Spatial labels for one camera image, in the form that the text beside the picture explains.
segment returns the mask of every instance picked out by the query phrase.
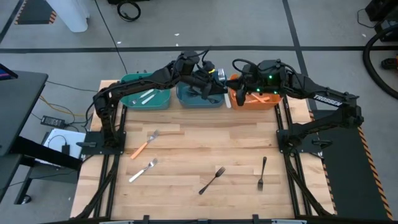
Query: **orange bin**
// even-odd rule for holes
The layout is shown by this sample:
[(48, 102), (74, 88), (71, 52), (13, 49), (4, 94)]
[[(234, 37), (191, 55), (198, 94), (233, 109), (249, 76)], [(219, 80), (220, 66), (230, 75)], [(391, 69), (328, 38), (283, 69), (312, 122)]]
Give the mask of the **orange bin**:
[[(233, 74), (230, 79), (238, 77), (238, 74)], [(246, 100), (243, 106), (238, 106), (235, 94), (235, 90), (229, 89), (229, 99), (231, 100), (231, 106), (235, 110), (269, 110), (277, 105), (282, 99), (279, 95), (275, 94), (263, 93), (262, 96), (260, 96), (258, 93), (252, 93), (251, 95), (246, 95)]]

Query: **concrete floor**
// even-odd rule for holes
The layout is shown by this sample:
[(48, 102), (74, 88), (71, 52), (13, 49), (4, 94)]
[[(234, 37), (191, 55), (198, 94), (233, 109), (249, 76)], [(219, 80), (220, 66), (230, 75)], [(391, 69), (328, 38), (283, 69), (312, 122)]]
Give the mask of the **concrete floor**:
[[(18, 0), (0, 0), (0, 30), (4, 27)], [(92, 0), (83, 0), (91, 17), (84, 33), (71, 33), (59, 17), (52, 25), (11, 25), (0, 42), (0, 63), (13, 70), (44, 72), (49, 80), (80, 88), (96, 90), (100, 80), (119, 79), (124, 69), (118, 55), (103, 53), (42, 53), (5, 54), (4, 49), (79, 49), (112, 47), (113, 43)], [(288, 0), (301, 46), (363, 46), (374, 34), (372, 29), (356, 23), (356, 11), (369, 0)], [(122, 21), (114, 6), (100, 1), (99, 6), (118, 47), (179, 46), (293, 46), (282, 0), (152, 0), (138, 3), (142, 16), (133, 23)], [(369, 22), (361, 15), (363, 22)], [(373, 52), (376, 65), (396, 52)], [(129, 73), (154, 71), (176, 58), (178, 52), (122, 52)], [(303, 52), (309, 76), (317, 83), (360, 96), (365, 123), (363, 129), (379, 172), (391, 210), (398, 217), (398, 163), (395, 113), (398, 103), (386, 95), (370, 79), (363, 67), (361, 52)], [(231, 62), (245, 58), (253, 62), (281, 58), (299, 69), (296, 53), (292, 51), (223, 50), (211, 51), (208, 60), (234, 73)], [(381, 71), (388, 83), (398, 90), (396, 72)], [(92, 94), (47, 84), (44, 97), (84, 113)], [(317, 104), (318, 108), (327, 108)], [(47, 115), (71, 120), (67, 114), (51, 110), (38, 102), (33, 110), (37, 116)], [(50, 128), (42, 126), (31, 116), (22, 135), (40, 142)], [(26, 170), (21, 167), (13, 182), (23, 180)], [(0, 216), (5, 223), (43, 223), (66, 220), (70, 214), (75, 191), (74, 184), (34, 180), (28, 194), (28, 205), (13, 205), (18, 187), (11, 187), (0, 203)]]

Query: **wooden tabletop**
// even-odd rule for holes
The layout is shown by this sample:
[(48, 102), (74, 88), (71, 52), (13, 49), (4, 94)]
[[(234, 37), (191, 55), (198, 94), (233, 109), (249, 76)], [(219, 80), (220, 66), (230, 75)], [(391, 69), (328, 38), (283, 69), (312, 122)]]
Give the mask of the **wooden tabletop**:
[[(115, 80), (103, 80), (100, 88), (112, 82)], [(293, 122), (309, 122), (306, 101), (288, 100)], [(95, 114), (91, 130), (100, 128)], [(159, 137), (131, 160), (129, 156), (156, 129), (160, 130)], [(260, 218), (293, 218), (276, 129), (274, 110), (236, 111), (225, 105), (216, 109), (184, 109), (174, 89), (167, 110), (128, 110), (126, 149), (119, 163), (112, 219), (142, 220), (144, 215), (156, 220), (250, 219), (252, 214)], [(259, 192), (257, 181), (264, 156), (264, 186)], [(129, 183), (128, 179), (153, 158), (158, 159), (158, 164)], [(333, 213), (321, 160), (309, 154), (301, 154), (301, 160), (308, 188)], [(78, 215), (96, 192), (102, 161), (103, 156), (93, 156), (83, 164), (71, 217)], [(220, 167), (226, 168), (225, 173), (199, 195), (198, 191)], [(301, 194), (297, 195), (303, 213)]]

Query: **white container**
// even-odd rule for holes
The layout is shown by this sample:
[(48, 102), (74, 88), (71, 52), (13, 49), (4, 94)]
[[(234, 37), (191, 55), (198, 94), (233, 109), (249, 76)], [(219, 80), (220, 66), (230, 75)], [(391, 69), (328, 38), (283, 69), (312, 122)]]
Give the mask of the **white container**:
[(87, 18), (90, 14), (81, 0), (47, 0), (47, 2), (72, 32), (87, 30)]

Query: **blue bin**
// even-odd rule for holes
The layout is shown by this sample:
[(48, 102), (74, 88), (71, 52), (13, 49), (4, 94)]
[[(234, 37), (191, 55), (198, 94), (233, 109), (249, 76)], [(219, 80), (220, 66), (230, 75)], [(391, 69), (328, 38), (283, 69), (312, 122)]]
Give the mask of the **blue bin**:
[[(218, 72), (215, 71), (213, 73), (213, 76), (215, 78), (218, 78)], [(177, 89), (176, 89), (177, 98), (184, 108), (218, 108), (224, 103), (223, 94), (209, 96), (209, 98), (213, 99), (213, 102), (210, 102), (209, 100), (202, 99), (201, 91), (195, 87), (193, 89), (199, 92), (200, 95), (193, 96), (192, 94), (190, 94), (189, 93), (190, 88), (191, 88), (190, 85), (187, 85), (186, 83), (183, 82), (179, 82), (177, 84)]]
[[(151, 75), (151, 73), (128, 74), (125, 75), (121, 81), (136, 80), (139, 77), (148, 77), (149, 75)], [(125, 96), (120, 102), (132, 110), (166, 110), (169, 108), (170, 90), (154, 90), (152, 93), (140, 99), (139, 97), (145, 92), (146, 91)], [(155, 94), (155, 96), (143, 105), (142, 102), (153, 94)]]

